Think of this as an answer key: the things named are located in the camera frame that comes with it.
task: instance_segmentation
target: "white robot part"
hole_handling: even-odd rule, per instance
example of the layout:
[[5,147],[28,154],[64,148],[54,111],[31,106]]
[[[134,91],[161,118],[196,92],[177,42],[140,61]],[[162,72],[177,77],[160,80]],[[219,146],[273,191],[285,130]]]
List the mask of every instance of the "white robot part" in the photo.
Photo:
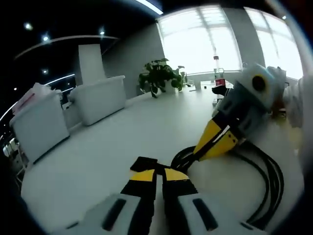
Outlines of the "white robot part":
[[242,72],[238,83],[253,94],[265,107],[270,110],[275,99],[283,93],[286,72],[282,69],[254,64]]

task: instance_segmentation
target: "black ceiling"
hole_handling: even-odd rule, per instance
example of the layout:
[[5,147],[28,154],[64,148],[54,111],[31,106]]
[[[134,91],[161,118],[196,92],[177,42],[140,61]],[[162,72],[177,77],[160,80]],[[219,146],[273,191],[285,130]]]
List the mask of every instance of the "black ceiling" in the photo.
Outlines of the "black ceiling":
[[[249,6],[272,13],[262,0],[148,0],[165,14],[189,6],[220,3],[228,7]],[[14,60],[25,49],[42,42],[47,34],[51,39],[73,35],[98,35],[104,28],[107,36],[120,39],[152,24],[156,13],[135,0],[54,0],[54,1],[10,1],[2,6],[0,38],[0,117],[17,101],[34,82],[42,84],[73,72],[72,61],[78,44],[100,43],[105,50],[113,39],[75,39],[46,44]],[[30,22],[32,31],[24,29]],[[42,74],[48,69],[49,74]],[[59,84],[63,90],[70,86],[66,81]],[[0,123],[0,136],[8,131],[7,118]]]

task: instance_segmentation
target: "potted plant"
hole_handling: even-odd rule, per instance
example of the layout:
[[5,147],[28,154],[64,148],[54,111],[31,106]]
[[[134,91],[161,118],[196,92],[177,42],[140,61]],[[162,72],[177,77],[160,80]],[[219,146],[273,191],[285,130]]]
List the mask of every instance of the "potted plant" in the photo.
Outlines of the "potted plant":
[[185,72],[179,71],[184,66],[178,66],[176,70],[173,70],[169,65],[166,64],[168,59],[163,58],[160,60],[153,60],[145,64],[145,71],[139,75],[139,86],[140,89],[145,93],[145,86],[149,84],[149,91],[151,92],[152,97],[157,98],[156,94],[158,89],[162,92],[166,92],[167,86],[170,85],[182,90],[184,82],[187,80],[187,75]]

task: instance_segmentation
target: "window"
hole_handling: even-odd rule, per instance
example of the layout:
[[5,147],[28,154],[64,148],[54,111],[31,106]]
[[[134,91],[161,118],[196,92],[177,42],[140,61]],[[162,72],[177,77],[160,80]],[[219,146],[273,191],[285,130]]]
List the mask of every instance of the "window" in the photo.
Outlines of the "window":
[[219,65],[227,71],[241,69],[237,42],[231,26],[219,6],[182,10],[158,20],[165,57],[169,65],[185,66],[189,74],[213,72]]
[[299,51],[293,35],[283,20],[251,8],[246,11],[258,34],[265,65],[280,66],[287,76],[299,79],[303,76]]

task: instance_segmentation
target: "table surface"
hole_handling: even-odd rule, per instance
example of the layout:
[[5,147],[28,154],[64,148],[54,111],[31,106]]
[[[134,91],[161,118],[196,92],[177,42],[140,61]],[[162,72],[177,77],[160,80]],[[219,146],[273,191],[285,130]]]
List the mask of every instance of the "table surface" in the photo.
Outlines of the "table surface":
[[[210,87],[189,90],[134,102],[92,126],[78,128],[30,167],[22,197],[39,224],[52,232],[82,219],[92,206],[122,190],[138,156],[170,165],[179,151],[196,145],[211,119],[216,95]],[[277,161],[284,174],[283,198],[266,228],[271,232],[303,192],[303,176],[285,129],[268,122],[251,140]],[[208,193],[240,220],[249,218],[265,192],[261,175],[230,156],[195,162],[188,173],[198,191]],[[161,184],[158,178],[151,235],[166,234]]]

